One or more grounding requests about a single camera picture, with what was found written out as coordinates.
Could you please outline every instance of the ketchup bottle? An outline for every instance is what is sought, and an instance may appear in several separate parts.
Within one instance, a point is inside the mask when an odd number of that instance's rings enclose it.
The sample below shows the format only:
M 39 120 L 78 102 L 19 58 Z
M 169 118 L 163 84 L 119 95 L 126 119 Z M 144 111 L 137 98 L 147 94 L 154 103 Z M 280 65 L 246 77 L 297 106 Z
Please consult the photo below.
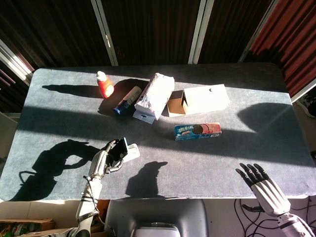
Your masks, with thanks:
M 113 83 L 110 81 L 109 77 L 105 75 L 104 72 L 98 71 L 97 81 L 99 85 L 99 90 L 103 98 L 109 98 L 114 92 Z

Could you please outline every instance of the cardboard box on floor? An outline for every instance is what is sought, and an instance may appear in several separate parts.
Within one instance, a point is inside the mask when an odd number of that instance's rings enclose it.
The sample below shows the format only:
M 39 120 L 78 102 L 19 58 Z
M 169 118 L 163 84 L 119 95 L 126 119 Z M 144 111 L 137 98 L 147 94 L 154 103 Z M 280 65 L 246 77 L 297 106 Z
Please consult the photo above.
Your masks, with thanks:
M 173 91 L 167 103 L 169 117 L 192 115 L 225 109 L 229 98 L 224 84 Z
M 55 227 L 53 219 L 0 219 L 0 223 L 36 223 L 40 224 L 41 231 L 51 230 Z
M 47 236 L 51 234 L 59 234 L 63 233 L 69 228 L 65 229 L 52 229 L 52 230 L 46 230 L 46 231 L 39 231 L 39 232 L 30 232 L 28 234 L 21 235 L 21 237 L 42 237 L 42 236 Z M 91 232 L 91 237 L 105 237 L 106 233 L 103 232 L 104 230 L 104 225 L 101 223 L 98 223 L 94 226 L 91 226 L 90 232 Z

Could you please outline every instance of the gray table cover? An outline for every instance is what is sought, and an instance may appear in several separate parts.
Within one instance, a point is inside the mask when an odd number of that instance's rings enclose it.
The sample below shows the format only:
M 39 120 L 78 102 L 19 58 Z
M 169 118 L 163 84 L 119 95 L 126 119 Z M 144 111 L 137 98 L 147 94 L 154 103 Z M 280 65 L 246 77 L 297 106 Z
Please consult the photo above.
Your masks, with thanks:
M 96 72 L 114 82 L 107 100 Z M 112 108 L 154 73 L 175 89 L 225 84 L 223 111 L 169 118 L 153 125 Z M 174 126 L 220 122 L 216 138 L 174 141 Z M 273 64 L 213 64 L 39 69 L 34 73 L 2 177 L 4 200 L 79 199 L 93 155 L 112 139 L 137 143 L 141 157 L 102 180 L 100 198 L 253 197 L 235 172 L 258 163 L 288 196 L 315 195 L 316 169 L 280 70 Z

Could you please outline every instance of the white bottle cap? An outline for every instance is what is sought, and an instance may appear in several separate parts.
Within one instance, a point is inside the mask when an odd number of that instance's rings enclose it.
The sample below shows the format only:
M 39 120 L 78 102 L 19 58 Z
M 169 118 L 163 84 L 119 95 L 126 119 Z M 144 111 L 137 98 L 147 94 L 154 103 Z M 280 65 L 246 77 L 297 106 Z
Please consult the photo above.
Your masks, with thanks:
M 98 73 L 97 73 L 97 79 L 98 79 L 99 81 L 106 81 L 106 80 L 107 80 L 107 75 L 105 75 L 105 73 L 102 72 L 102 71 L 98 71 Z

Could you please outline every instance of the phone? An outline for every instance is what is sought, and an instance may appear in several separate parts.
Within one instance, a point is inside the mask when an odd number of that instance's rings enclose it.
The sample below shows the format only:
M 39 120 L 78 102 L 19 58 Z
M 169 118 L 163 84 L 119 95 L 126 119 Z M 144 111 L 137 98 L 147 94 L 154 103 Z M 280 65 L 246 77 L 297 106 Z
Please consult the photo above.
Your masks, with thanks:
M 127 142 L 126 138 L 122 137 L 119 142 L 109 151 L 107 157 L 107 165 L 115 167 L 127 155 Z

